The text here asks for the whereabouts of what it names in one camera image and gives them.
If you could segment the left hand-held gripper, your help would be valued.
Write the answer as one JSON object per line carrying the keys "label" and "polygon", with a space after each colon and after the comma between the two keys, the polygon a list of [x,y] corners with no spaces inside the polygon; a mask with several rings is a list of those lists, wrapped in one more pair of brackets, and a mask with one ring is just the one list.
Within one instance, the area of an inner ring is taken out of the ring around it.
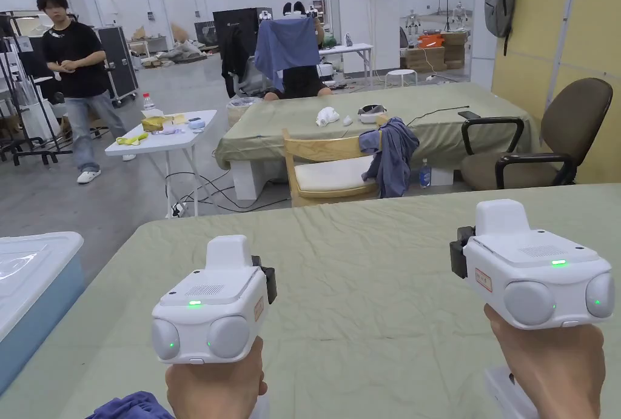
{"label": "left hand-held gripper", "polygon": [[152,346],[164,364],[224,364],[247,357],[277,297],[275,269],[243,235],[210,240],[206,265],[167,291],[152,311]]}

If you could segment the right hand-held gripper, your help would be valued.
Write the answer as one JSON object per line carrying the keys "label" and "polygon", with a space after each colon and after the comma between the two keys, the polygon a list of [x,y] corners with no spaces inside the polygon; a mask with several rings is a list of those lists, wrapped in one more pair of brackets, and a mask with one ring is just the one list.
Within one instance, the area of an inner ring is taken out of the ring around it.
{"label": "right hand-held gripper", "polygon": [[477,204],[450,242],[451,269],[522,330],[596,324],[613,315],[612,267],[595,250],[529,226],[512,199]]}

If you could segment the person's left hand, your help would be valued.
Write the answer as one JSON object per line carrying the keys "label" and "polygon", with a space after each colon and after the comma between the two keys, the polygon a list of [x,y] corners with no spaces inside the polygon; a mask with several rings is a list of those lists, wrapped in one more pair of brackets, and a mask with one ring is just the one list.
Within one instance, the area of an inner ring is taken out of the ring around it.
{"label": "person's left hand", "polygon": [[249,418],[267,392],[263,339],[236,363],[174,364],[166,370],[167,401],[175,418]]}

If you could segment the person's right hand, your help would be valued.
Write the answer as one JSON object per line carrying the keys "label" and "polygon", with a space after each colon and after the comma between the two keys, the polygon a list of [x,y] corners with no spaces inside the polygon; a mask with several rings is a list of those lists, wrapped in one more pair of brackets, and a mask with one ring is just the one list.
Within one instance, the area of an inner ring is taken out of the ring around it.
{"label": "person's right hand", "polygon": [[520,330],[484,307],[508,367],[540,418],[599,418],[604,337],[594,325]]}

